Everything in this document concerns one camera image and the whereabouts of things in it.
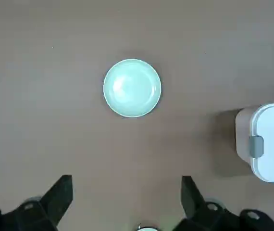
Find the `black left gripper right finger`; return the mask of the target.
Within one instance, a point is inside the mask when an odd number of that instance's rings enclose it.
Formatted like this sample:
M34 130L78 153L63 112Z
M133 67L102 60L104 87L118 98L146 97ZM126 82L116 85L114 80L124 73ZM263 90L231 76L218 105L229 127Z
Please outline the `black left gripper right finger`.
M181 178L181 204L186 217L176 231L274 231L274 221L262 211L243 209L236 215L216 202L207 202L191 176Z

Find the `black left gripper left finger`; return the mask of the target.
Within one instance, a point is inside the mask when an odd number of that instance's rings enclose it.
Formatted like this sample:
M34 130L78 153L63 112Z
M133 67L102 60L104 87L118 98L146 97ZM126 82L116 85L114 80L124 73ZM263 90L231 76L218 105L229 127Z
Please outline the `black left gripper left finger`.
M0 231L56 231L72 201L72 176L63 175L42 197L29 198L5 214L0 210Z

